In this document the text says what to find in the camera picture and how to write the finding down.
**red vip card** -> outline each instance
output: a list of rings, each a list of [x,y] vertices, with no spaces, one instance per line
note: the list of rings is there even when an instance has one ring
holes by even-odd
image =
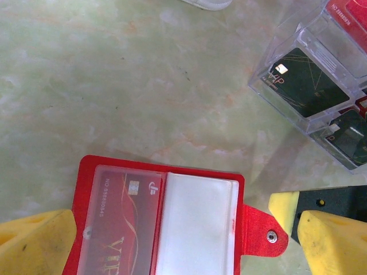
[[[78,275],[149,275],[162,177],[99,166]]]
[[[367,0],[330,0],[326,10],[367,52]]]

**card chip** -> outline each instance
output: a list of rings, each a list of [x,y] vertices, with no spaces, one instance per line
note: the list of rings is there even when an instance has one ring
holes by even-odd
[[[279,64],[277,67],[275,67],[275,69],[276,69],[280,74],[284,74],[284,73],[288,72],[287,67],[285,67],[283,64]]]
[[[363,108],[367,108],[367,99],[366,99],[366,100],[364,100],[364,101],[361,101],[361,102],[360,102],[360,104],[361,104],[361,106],[362,106]]]
[[[340,130],[340,127],[337,126],[335,123],[330,125],[330,130],[332,130],[333,132],[336,132],[338,130]]]
[[[128,184],[128,194],[137,195],[139,191],[139,182],[137,180],[131,180]]]

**clear acrylic box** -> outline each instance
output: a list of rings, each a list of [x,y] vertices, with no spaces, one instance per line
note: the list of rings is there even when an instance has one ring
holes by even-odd
[[[367,0],[294,1],[249,82],[353,173],[367,168],[366,14]]]

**metal snap fastener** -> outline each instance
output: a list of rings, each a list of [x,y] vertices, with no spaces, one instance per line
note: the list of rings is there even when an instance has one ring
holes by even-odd
[[[275,243],[278,240],[278,235],[274,231],[269,231],[266,237],[271,243]]]

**acrylic card display box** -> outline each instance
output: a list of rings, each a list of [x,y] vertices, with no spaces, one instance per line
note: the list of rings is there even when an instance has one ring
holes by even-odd
[[[367,168],[366,27],[367,0],[296,0],[249,82],[353,173]]]
[[[84,157],[63,274],[240,275],[241,255],[279,256],[288,236],[243,203],[244,183],[238,174]]]

